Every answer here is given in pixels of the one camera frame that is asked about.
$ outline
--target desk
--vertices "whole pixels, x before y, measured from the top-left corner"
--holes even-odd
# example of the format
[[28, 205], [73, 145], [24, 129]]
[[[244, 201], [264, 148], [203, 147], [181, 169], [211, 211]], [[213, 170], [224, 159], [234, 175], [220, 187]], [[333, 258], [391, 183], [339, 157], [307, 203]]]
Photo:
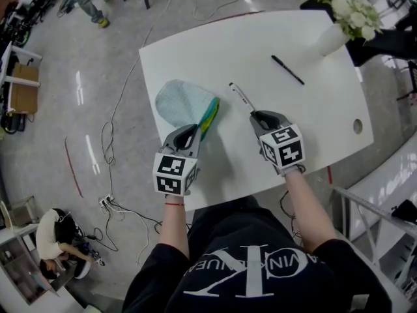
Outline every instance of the desk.
[[[280, 112], [298, 125], [309, 172], [373, 143], [364, 93], [346, 48], [323, 57], [314, 47], [331, 25], [320, 10], [266, 12], [206, 24], [140, 49], [161, 142], [174, 131], [155, 108], [155, 98], [167, 81], [193, 82], [220, 98], [218, 116], [201, 143], [201, 172], [191, 195], [185, 197], [186, 210], [284, 183], [259, 154], [249, 117], [232, 105], [226, 92], [230, 82], [257, 110]], [[273, 62], [271, 54], [306, 85]], [[356, 119], [363, 125], [360, 134], [353, 130]]]
[[13, 240], [16, 238], [17, 235], [25, 236], [33, 231], [35, 231], [38, 228], [38, 224], [29, 224], [22, 228], [14, 228], [12, 230], [11, 228], [3, 228], [0, 230], [0, 245], [3, 245], [10, 240]]
[[8, 46], [3, 54], [3, 56], [1, 57], [1, 70], [0, 70], [0, 87], [5, 83], [5, 82], [10, 82], [10, 83], [20, 83], [22, 85], [28, 85], [28, 86], [34, 86], [34, 87], [39, 87], [40, 83], [36, 82], [36, 81], [31, 81], [31, 80], [26, 80], [26, 79], [21, 79], [21, 78], [14, 78], [12, 76], [7, 76], [7, 65], [8, 65], [8, 60], [10, 59], [10, 54], [12, 53], [12, 51], [18, 52], [18, 53], [22, 53], [25, 55], [28, 55], [29, 57], [32, 58], [36, 58], [39, 60], [42, 60], [42, 56], [30, 51], [26, 51], [24, 49], [18, 48], [17, 46], [12, 45], [12, 43], [8, 43]]

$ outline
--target black t-shirt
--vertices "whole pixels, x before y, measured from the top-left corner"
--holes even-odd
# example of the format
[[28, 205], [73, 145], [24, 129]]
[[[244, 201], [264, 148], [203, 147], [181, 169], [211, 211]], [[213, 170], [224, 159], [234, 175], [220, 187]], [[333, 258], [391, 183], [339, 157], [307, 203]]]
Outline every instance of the black t-shirt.
[[348, 243], [306, 253], [266, 209], [212, 215], [189, 234], [190, 260], [158, 244], [133, 280], [123, 312], [391, 312], [377, 277]]

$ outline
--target power cord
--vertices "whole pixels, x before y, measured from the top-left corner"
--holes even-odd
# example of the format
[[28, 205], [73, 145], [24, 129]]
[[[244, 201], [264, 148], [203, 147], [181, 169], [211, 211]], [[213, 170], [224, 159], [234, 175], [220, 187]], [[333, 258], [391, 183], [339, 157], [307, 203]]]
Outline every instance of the power cord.
[[236, 3], [238, 1], [239, 0], [233, 0], [233, 1], [230, 1], [228, 3], [224, 3], [224, 4], [220, 5], [219, 7], [217, 7], [216, 9], [214, 9], [214, 11], [209, 16], [207, 16], [206, 18], [198, 18], [197, 16], [195, 16], [195, 13], [197, 12], [197, 9], [198, 9], [198, 0], [195, 0], [195, 7], [194, 7], [194, 10], [193, 10], [193, 18], [197, 21], [207, 21], [209, 18], [212, 18], [215, 15], [215, 13], [217, 13], [217, 11], [219, 9], [221, 9], [223, 7], [226, 7], [226, 6], [229, 6], [229, 5], [232, 5], [233, 3]]
[[[156, 24], [156, 22], [161, 18], [162, 15], [165, 14], [165, 12], [168, 10], [169, 5], [171, 4], [172, 0], [168, 0], [167, 5], [165, 7], [165, 9], [162, 11], [162, 13], [155, 19], [155, 21], [153, 22], [153, 24], [151, 25], [151, 27], [149, 28], [149, 31], [147, 33], [147, 35], [145, 36], [145, 39], [143, 40], [142, 46], [141, 48], [143, 48], [146, 45], [146, 42], [148, 41], [149, 36], [152, 33], [152, 30], [154, 29], [154, 26]], [[124, 94], [124, 90], [126, 89], [126, 84], [129, 80], [130, 75], [132, 74], [133, 70], [135, 69], [137, 62], [139, 61], [140, 55], [137, 55], [137, 58], [132, 66], [132, 68], [130, 69], [126, 79], [124, 80], [123, 83], [123, 87], [122, 87], [122, 91], [120, 93], [119, 99], [116, 103], [115, 109], [113, 110], [113, 113], [111, 114], [111, 119], [110, 121], [107, 121], [106, 123], [104, 123], [103, 128], [102, 128], [102, 133], [101, 133], [101, 144], [102, 144], [102, 152], [103, 152], [103, 158], [104, 161], [106, 161], [106, 164], [108, 165], [109, 168], [109, 177], [110, 177], [110, 194], [113, 195], [113, 178], [111, 176], [111, 166], [113, 166], [116, 163], [116, 158], [115, 158], [115, 152], [114, 152], [114, 148], [113, 148], [113, 141], [114, 141], [114, 124], [113, 124], [113, 120], [117, 111], [117, 108], [119, 107], [119, 104], [122, 100], [123, 94]], [[108, 146], [106, 148], [104, 148], [104, 141], [103, 141], [103, 134], [104, 134], [104, 130], [106, 129], [106, 126], [110, 125], [110, 142], [108, 144]]]
[[135, 215], [137, 215], [141, 220], [143, 225], [146, 227], [146, 245], [142, 247], [142, 249], [140, 250], [139, 254], [137, 255], [137, 259], [136, 259], [136, 264], [138, 267], [140, 267], [139, 265], [139, 259], [141, 257], [142, 252], [149, 246], [149, 229], [148, 229], [148, 225], [146, 225], [146, 222], [144, 221], [144, 219], [142, 218], [141, 215], [139, 215], [139, 213], [135, 212], [135, 211], [118, 211], [114, 208], [111, 207], [110, 204], [108, 204], [109, 208], [112, 209], [115, 212], [119, 212], [119, 213], [134, 213]]
[[[113, 239], [110, 237], [109, 232], [108, 232], [108, 228], [109, 228], [109, 221], [110, 221], [110, 218], [111, 218], [111, 213], [110, 213], [110, 210], [108, 209], [107, 205], [105, 205], [104, 207], [105, 207], [105, 208], [107, 209], [107, 211], [109, 212], [109, 213], [108, 213], [109, 217], [108, 217], [107, 222], [106, 222], [106, 229], [105, 229], [105, 233], [106, 233], [106, 235], [107, 235], [107, 238], [110, 240], [110, 242], [111, 242], [111, 243], [112, 243], [112, 245], [114, 246], [114, 248], [111, 248], [111, 247], [109, 247], [109, 246], [105, 245], [105, 244], [102, 242], [102, 240], [103, 240], [103, 238], [104, 238], [104, 236], [103, 236], [103, 232], [102, 232], [102, 230], [101, 230], [100, 228], [98, 228], [98, 227], [95, 227], [95, 228], [94, 228], [94, 230], [93, 230], [93, 234], [92, 234], [92, 235], [86, 235], [85, 237], [87, 237], [87, 238], [88, 238], [88, 239], [90, 239], [90, 240], [94, 240], [94, 241], [96, 241], [96, 242], [97, 242], [97, 243], [99, 243], [100, 245], [102, 245], [102, 246], [106, 247], [107, 249], [110, 249], [112, 252], [118, 252], [118, 251], [119, 251], [119, 247], [117, 247], [117, 246], [116, 246], [116, 244], [114, 243]], [[99, 232], [100, 232], [101, 238], [98, 238], [98, 237], [97, 237], [97, 235], [96, 235], [96, 231], [99, 231]]]

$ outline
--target cardboard box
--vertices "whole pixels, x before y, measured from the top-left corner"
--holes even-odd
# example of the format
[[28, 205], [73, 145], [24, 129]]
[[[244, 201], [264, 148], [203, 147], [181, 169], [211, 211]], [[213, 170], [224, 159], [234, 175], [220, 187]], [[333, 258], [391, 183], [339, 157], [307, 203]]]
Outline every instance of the cardboard box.
[[[16, 78], [39, 81], [39, 69], [21, 65], [14, 65], [13, 75]], [[38, 111], [38, 88], [17, 83], [10, 84], [8, 94], [8, 112], [36, 113]]]

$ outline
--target plug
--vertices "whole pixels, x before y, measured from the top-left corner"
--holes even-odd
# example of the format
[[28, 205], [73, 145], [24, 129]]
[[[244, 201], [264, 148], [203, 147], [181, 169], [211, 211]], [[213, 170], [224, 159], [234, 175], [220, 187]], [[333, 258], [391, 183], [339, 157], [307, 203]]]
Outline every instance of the plug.
[[110, 202], [111, 202], [111, 201], [113, 201], [113, 200], [114, 200], [113, 195], [112, 195], [112, 194], [108, 194], [108, 195], [106, 196], [106, 198], [105, 198], [105, 203], [106, 203], [106, 204], [110, 204]]

